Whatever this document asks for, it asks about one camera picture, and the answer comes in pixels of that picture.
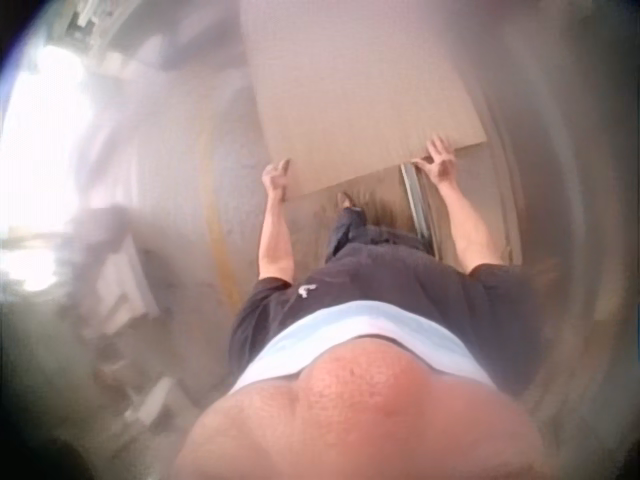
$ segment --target person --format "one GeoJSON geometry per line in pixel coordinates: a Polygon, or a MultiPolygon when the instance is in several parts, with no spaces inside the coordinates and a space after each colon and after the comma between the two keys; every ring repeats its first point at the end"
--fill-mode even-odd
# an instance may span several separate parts
{"type": "Polygon", "coordinates": [[[259,280],[231,335],[237,379],[201,416],[176,478],[548,478],[516,402],[540,359],[527,279],[460,191],[445,140],[413,163],[437,187],[465,273],[343,210],[326,264],[293,286],[288,162],[263,174],[259,280]]]}

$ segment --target hand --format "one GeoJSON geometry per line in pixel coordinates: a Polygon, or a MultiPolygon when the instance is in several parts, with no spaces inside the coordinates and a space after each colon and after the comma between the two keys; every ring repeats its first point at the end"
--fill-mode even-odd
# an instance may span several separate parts
{"type": "Polygon", "coordinates": [[[423,170],[436,187],[455,185],[456,156],[449,143],[442,137],[434,135],[427,142],[427,149],[431,159],[414,158],[411,163],[423,170]]]}
{"type": "Polygon", "coordinates": [[[271,199],[283,201],[287,189],[287,172],[289,171],[289,159],[283,160],[278,165],[270,164],[262,173],[262,183],[271,199]]]}

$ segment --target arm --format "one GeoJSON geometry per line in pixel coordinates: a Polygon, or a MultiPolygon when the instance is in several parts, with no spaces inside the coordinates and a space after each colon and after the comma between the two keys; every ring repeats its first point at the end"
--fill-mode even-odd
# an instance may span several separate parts
{"type": "Polygon", "coordinates": [[[258,253],[259,278],[275,277],[293,282],[293,250],[289,228],[284,218],[284,194],[289,160],[269,165],[262,174],[267,191],[267,209],[262,224],[258,253]]]}
{"type": "Polygon", "coordinates": [[[433,162],[421,158],[413,160],[413,164],[429,176],[447,206],[451,235],[462,268],[469,273],[483,263],[502,265],[487,225],[458,188],[453,150],[440,137],[430,140],[427,147],[433,162]]]}

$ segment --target foot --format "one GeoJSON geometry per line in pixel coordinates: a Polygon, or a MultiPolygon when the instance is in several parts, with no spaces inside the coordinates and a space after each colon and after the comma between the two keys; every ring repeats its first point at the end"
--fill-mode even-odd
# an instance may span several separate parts
{"type": "Polygon", "coordinates": [[[353,208],[353,199],[345,192],[338,194],[338,206],[340,208],[353,208]]]}

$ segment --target dark t-shirt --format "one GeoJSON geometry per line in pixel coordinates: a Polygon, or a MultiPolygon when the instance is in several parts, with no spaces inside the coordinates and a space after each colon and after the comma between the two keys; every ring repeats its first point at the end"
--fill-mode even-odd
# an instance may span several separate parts
{"type": "Polygon", "coordinates": [[[257,282],[231,335],[236,377],[288,326],[355,300],[389,303],[447,328],[505,393],[522,393],[537,371],[541,322],[517,267],[479,265],[464,275],[411,248],[349,244],[301,285],[315,287],[304,298],[284,280],[257,282]]]}

